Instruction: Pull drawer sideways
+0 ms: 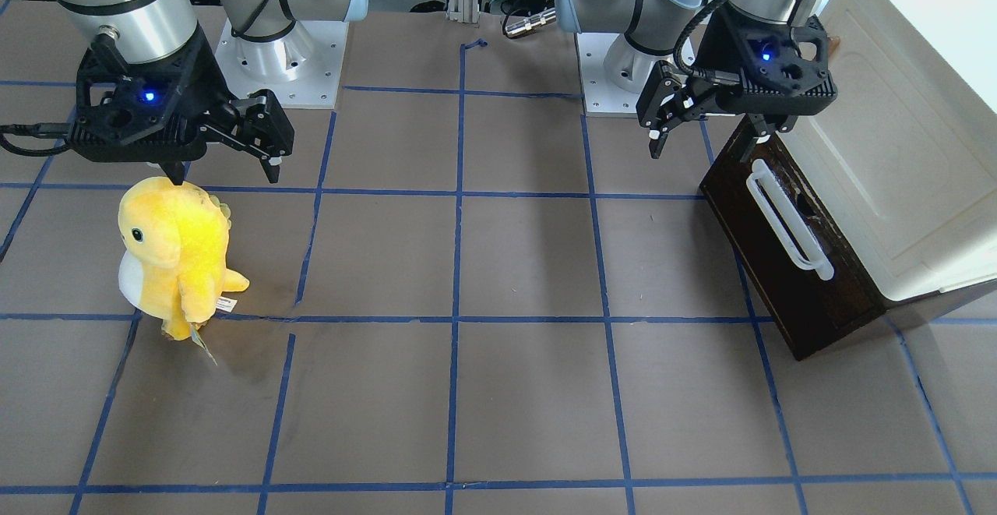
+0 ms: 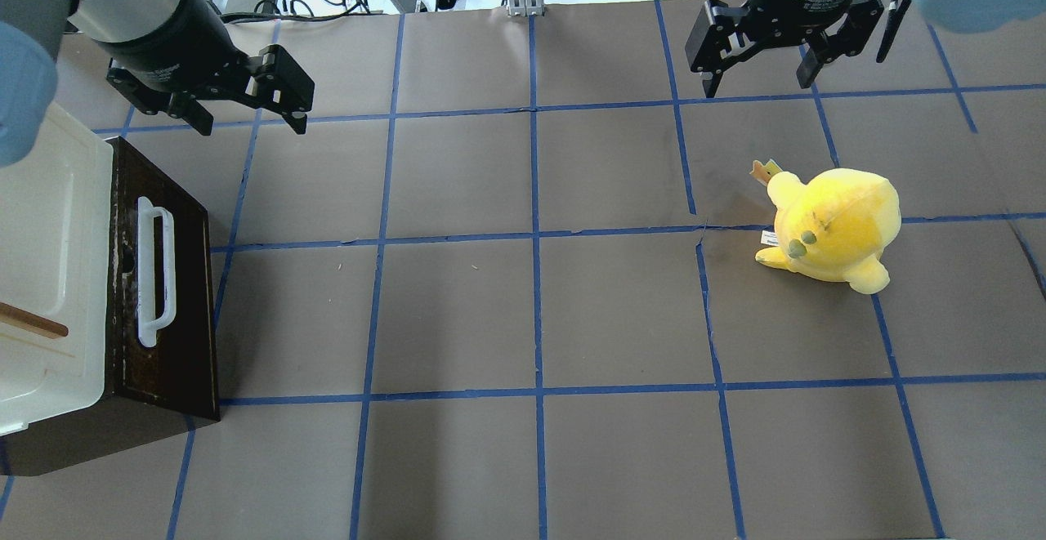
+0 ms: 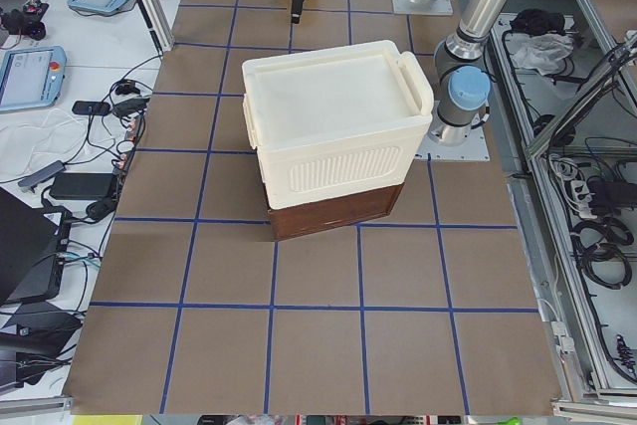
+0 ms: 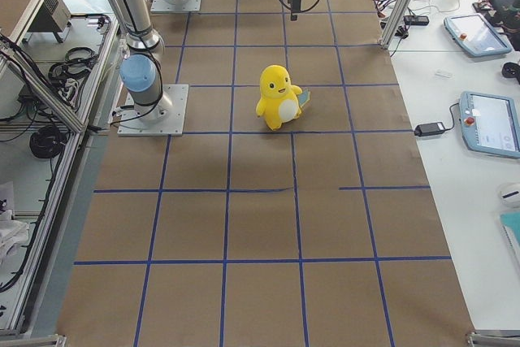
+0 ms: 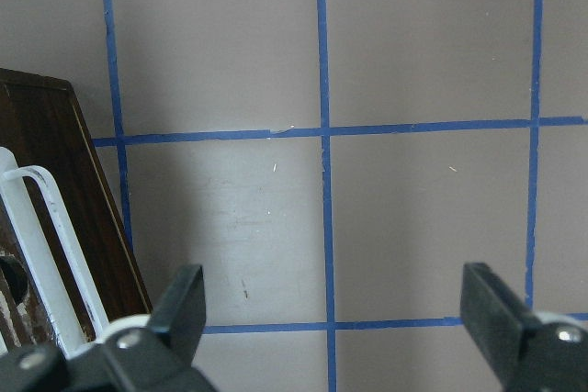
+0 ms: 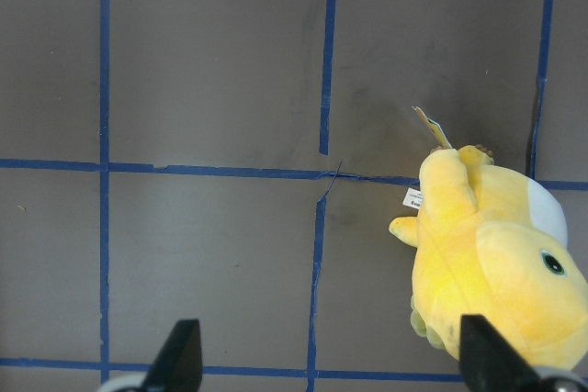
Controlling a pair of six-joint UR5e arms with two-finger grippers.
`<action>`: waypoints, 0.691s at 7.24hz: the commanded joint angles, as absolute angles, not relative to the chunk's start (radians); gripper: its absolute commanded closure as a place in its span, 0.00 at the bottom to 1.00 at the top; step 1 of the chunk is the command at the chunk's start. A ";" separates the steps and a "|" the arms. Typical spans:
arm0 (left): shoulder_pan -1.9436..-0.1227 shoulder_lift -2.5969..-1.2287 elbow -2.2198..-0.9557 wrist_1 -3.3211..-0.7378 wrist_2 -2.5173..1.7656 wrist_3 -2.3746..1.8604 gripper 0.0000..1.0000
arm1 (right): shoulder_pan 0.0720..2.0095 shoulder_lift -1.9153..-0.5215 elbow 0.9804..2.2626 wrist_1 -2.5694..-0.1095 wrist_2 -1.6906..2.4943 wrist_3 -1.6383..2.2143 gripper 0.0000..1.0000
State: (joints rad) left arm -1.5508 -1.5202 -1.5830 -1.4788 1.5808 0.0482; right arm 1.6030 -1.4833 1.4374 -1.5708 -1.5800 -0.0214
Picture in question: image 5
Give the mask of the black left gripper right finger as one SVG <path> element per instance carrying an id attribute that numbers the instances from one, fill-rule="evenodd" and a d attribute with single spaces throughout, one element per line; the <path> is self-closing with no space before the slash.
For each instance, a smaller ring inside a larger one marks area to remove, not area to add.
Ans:
<path id="1" fill-rule="evenodd" d="M 463 265 L 460 318 L 503 391 L 587 389 L 587 327 L 532 310 L 486 263 Z"/>

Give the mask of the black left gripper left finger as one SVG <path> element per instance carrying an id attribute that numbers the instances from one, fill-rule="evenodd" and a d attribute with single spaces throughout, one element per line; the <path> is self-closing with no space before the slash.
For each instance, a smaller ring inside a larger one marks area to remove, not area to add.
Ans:
<path id="1" fill-rule="evenodd" d="M 142 326 L 118 325 L 73 358 L 46 342 L 1 357 L 4 391 L 212 391 L 192 361 L 206 323 L 203 270 L 181 267 Z"/>

